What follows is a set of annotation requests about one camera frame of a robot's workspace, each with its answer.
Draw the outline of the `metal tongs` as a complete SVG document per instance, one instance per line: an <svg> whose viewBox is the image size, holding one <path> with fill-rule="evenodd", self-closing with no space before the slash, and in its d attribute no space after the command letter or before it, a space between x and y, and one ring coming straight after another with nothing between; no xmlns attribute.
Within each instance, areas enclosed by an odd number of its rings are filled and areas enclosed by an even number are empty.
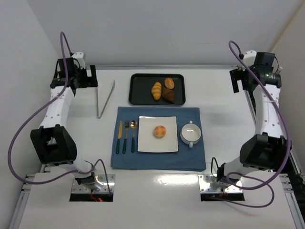
<svg viewBox="0 0 305 229"><path fill-rule="evenodd" d="M106 109L106 106L110 100L110 97L115 89L116 82L113 81L107 81L99 83L97 87L97 107L98 107L98 113L97 118L101 119L103 116L103 113Z"/></svg>

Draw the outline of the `round orange bun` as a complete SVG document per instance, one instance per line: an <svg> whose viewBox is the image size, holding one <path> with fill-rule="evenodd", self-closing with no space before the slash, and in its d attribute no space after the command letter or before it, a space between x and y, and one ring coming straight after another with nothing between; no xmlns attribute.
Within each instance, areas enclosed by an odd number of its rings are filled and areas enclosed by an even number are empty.
<svg viewBox="0 0 305 229"><path fill-rule="evenodd" d="M163 125L158 125L155 127L153 134L157 138L163 138L166 135L166 128Z"/></svg>

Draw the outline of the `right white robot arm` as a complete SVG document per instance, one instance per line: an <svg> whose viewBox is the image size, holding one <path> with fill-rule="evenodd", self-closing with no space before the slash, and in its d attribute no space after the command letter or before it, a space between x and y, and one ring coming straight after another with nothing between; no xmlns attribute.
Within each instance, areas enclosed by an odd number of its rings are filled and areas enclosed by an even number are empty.
<svg viewBox="0 0 305 229"><path fill-rule="evenodd" d="M282 86L280 74L273 72L274 60L273 53L250 50L243 53L243 62L249 70L241 67L230 71L233 92L239 92L237 82L241 81L243 90L249 94L255 133L242 145L239 157L217 169L217 182L227 184L229 178L237 183L243 175L258 170L277 171L283 163L287 139L274 107L279 105Z"/></svg>

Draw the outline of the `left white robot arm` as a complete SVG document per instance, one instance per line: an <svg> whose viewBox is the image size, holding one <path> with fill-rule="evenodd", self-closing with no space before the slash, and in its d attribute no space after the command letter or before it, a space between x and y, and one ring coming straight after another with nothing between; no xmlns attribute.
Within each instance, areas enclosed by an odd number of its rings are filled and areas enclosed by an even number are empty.
<svg viewBox="0 0 305 229"><path fill-rule="evenodd" d="M90 68L91 75L88 76L85 54L82 52L57 61L50 84L51 104L39 128L31 131L30 138L42 164L72 172L79 185L91 191L100 191L103 188L101 175L92 163L82 158L66 130L69 107L77 89L98 86L95 66L91 65Z"/></svg>

